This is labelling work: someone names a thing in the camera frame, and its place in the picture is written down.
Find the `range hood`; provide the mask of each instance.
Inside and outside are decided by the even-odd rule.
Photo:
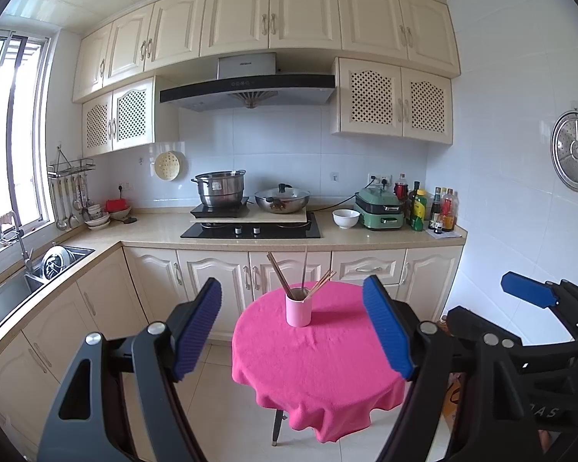
[[[276,54],[219,58],[217,79],[162,90],[161,103],[195,111],[257,106],[319,106],[327,103],[335,82],[332,74],[276,74]]]

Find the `window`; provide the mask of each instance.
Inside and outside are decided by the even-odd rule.
[[[0,31],[0,216],[27,232],[42,222],[38,106],[47,39]]]

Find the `round table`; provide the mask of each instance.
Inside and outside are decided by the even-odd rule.
[[[238,319],[232,347],[233,380],[253,387],[259,406],[277,409],[273,445],[283,411],[292,429],[312,427],[324,443],[365,429],[371,410],[391,410],[404,397],[358,285],[326,283],[303,328],[287,324],[282,288],[268,292]]]

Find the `tile floor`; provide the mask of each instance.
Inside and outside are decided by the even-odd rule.
[[[137,451],[140,458],[154,461],[133,386],[125,378]],[[231,348],[225,345],[207,344],[195,370],[176,389],[188,422],[210,462],[374,462],[400,413],[400,407],[390,412],[374,410],[370,427],[337,443],[325,444],[315,439],[311,429],[293,430],[285,421],[278,446],[273,447],[274,410],[259,407],[252,388],[233,382]],[[444,456],[448,440],[449,430],[441,420],[429,462]]]

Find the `lattice panel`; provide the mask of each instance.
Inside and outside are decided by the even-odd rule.
[[[445,133],[445,96],[430,82],[411,82],[411,117],[416,130]]]
[[[392,80],[376,71],[351,74],[351,121],[392,125],[394,92]]]
[[[145,135],[145,92],[131,90],[118,99],[118,140]]]
[[[94,106],[86,114],[86,144],[91,147],[104,146],[107,143],[108,123],[107,104]]]

